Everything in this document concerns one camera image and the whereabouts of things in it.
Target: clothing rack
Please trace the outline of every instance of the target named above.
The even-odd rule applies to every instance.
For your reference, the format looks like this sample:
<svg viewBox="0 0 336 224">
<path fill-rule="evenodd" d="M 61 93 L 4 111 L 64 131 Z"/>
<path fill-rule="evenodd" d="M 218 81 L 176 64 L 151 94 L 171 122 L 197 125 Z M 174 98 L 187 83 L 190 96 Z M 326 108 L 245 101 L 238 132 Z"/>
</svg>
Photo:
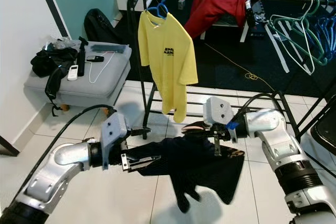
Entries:
<svg viewBox="0 0 336 224">
<path fill-rule="evenodd" d="M 157 91 L 156 85 L 155 83 L 153 83 L 153 87 L 149 96 L 149 100 L 148 103 L 146 102 L 146 96 L 145 96 L 145 88 L 144 88 L 144 82 L 143 82 L 143 78 L 142 78 L 142 72 L 141 72 L 141 59 L 140 59 L 140 51 L 139 51 L 139 43 L 138 43 L 138 23 L 135 17 L 135 4 L 137 3 L 138 0 L 128 0 L 127 2 L 127 16 L 128 16 L 128 22 L 129 22 L 129 29 L 130 32 L 133 35 L 133 39 L 134 39 L 134 52 L 135 52 L 135 56 L 138 60 L 138 72 L 139 72 L 139 77 L 140 77 L 140 82 L 141 82 L 141 90 L 142 90 L 142 98 L 143 98 L 143 104 L 144 104 L 144 108 L 145 108 L 145 116 L 143 119 L 143 127 L 147 127 L 148 124 L 148 117 L 150 113 L 158 113 L 158 114 L 162 114 L 159 111 L 154 111 L 151 110 L 151 106 L 152 106 L 152 102 L 162 102 L 162 100 L 160 99 L 154 99 L 154 93 L 155 91 Z M 304 3 L 310 3 L 311 0 L 275 0 L 275 1 L 290 1 L 290 2 L 296 2 L 297 4 L 304 4 Z M 330 5 L 330 6 L 334 6 L 336 4 L 335 1 L 326 1 L 326 0 L 320 0 L 320 4 L 321 5 Z M 146 6 L 146 0 L 143 0 L 143 8 L 147 9 Z M 324 96 L 328 93 L 328 91 L 330 90 L 331 87 L 333 87 L 336 84 L 336 77 L 332 80 L 332 82 L 328 85 L 327 89 L 322 93 L 322 96 L 316 101 L 316 103 L 312 106 L 312 108 L 308 111 L 308 113 L 303 117 L 303 119 L 297 124 L 295 122 L 295 119 L 293 117 L 293 114 L 291 112 L 291 109 L 288 105 L 288 102 L 285 98 L 285 93 L 287 91 L 287 88 L 284 92 L 282 91 L 275 91 L 272 93 L 272 97 L 275 98 L 276 95 L 279 95 L 279 98 L 275 98 L 277 101 L 281 101 L 283 104 L 284 109 L 282 110 L 283 112 L 285 112 L 287 114 L 288 117 L 288 121 L 286 122 L 287 124 L 290 124 L 294 130 L 295 136 L 297 138 L 297 140 L 300 142 L 300 138 L 301 136 L 309 129 L 309 127 L 313 126 L 317 120 L 320 118 L 321 114 L 323 111 L 326 111 L 330 106 L 331 103 L 328 103 L 327 106 L 325 106 L 325 108 L 321 111 L 321 113 L 319 113 L 317 116 L 315 116 L 313 118 L 313 120 L 311 120 L 308 125 L 306 127 L 304 127 L 304 129 L 302 131 L 299 130 L 299 126 L 302 125 L 302 123 L 307 119 L 307 117 L 311 114 L 311 112 L 317 107 L 317 105 L 319 104 L 319 102 L 324 98 Z M 250 97 L 246 97 L 243 95 L 224 95 L 224 94 L 214 94 L 214 93 L 201 93 L 201 92 L 187 92 L 187 94 L 199 94 L 199 95 L 215 95 L 217 97 L 235 97 L 235 98 L 250 98 Z M 260 100 L 269 100 L 271 101 L 270 98 L 258 98 Z M 187 102 L 187 104 L 193 104 L 193 105 L 203 105 L 202 103 L 197 103 L 197 102 Z M 242 106 L 232 106 L 233 108 L 241 108 Z M 262 108 L 257 108 L 257 107 L 248 107 L 250 110 L 255 111 L 255 110 L 259 110 Z M 191 117 L 196 117 L 196 118 L 202 118 L 203 115 L 199 115 L 199 114 L 188 114 L 187 116 L 191 116 Z M 144 133 L 143 134 L 143 139 L 147 138 L 147 134 Z M 316 160 L 314 157 L 312 157 L 311 155 L 309 155 L 308 153 L 306 153 L 314 162 L 316 162 L 318 165 L 320 165 L 323 169 L 325 169 L 331 176 L 333 176 L 334 178 L 336 178 L 336 175 L 330 171 L 329 169 L 327 169 L 323 164 L 321 164 L 318 160 Z"/>
</svg>

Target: black cloth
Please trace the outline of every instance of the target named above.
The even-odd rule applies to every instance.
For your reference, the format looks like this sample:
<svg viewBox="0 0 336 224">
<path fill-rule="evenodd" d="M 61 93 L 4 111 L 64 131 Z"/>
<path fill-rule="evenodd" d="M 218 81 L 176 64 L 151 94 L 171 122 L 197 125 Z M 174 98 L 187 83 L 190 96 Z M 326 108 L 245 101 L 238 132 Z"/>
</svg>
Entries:
<svg viewBox="0 0 336 224">
<path fill-rule="evenodd" d="M 177 205 L 187 212 L 190 204 L 185 193 L 200 201 L 196 186 L 208 187 L 218 194 L 225 204 L 233 199 L 244 162 L 244 152 L 221 146 L 222 156 L 214 155 L 215 146 L 207 138 L 192 136 L 165 138 L 128 150 L 136 159 L 161 156 L 158 161 L 139 170 L 143 176 L 170 175 Z"/>
</svg>

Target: yellow t-shirt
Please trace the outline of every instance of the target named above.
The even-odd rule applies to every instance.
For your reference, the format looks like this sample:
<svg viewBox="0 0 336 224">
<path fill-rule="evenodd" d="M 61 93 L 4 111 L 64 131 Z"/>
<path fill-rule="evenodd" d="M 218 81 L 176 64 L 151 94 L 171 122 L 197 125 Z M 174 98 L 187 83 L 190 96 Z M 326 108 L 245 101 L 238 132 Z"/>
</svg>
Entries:
<svg viewBox="0 0 336 224">
<path fill-rule="evenodd" d="M 194 44 L 183 26 L 171 15 L 166 20 L 144 11 L 140 17 L 141 65 L 150 66 L 162 97 L 162 113 L 175 109 L 174 121 L 186 116 L 186 85 L 198 83 Z"/>
</svg>

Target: red garment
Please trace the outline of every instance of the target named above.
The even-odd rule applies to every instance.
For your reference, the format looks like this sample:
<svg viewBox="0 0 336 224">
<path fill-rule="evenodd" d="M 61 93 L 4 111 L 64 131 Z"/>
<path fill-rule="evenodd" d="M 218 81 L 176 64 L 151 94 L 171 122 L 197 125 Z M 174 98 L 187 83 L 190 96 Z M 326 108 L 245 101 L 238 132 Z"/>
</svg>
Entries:
<svg viewBox="0 0 336 224">
<path fill-rule="evenodd" d="M 194 0 L 188 22 L 184 25 L 190 37 L 195 38 L 208 30 L 225 13 L 236 17 L 237 24 L 245 22 L 246 0 Z"/>
</svg>

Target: gray ottoman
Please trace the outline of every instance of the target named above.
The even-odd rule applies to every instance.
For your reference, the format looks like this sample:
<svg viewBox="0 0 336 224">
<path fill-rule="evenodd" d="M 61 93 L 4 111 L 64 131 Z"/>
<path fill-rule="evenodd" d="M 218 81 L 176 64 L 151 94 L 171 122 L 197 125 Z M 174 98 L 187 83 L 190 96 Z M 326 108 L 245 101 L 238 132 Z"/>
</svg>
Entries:
<svg viewBox="0 0 336 224">
<path fill-rule="evenodd" d="M 101 53 L 90 52 L 89 48 L 92 45 L 110 45 L 109 43 L 90 41 L 86 46 L 86 56 L 102 55 Z M 124 53 L 115 53 L 109 64 L 99 76 L 95 83 L 89 82 L 90 64 L 85 63 L 85 74 L 83 77 L 78 77 L 76 81 L 68 81 L 64 77 L 61 81 L 60 89 L 57 93 L 57 104 L 67 104 L 76 106 L 92 106 L 96 104 L 114 105 L 119 92 L 126 80 L 126 77 L 131 69 L 129 59 L 132 49 L 126 47 Z M 94 81 L 99 72 L 106 65 L 113 53 L 104 55 L 104 62 L 93 62 L 91 69 L 91 81 Z M 40 78 L 31 71 L 25 87 L 40 93 L 40 96 L 50 102 L 44 93 L 44 89 L 49 77 Z"/>
</svg>

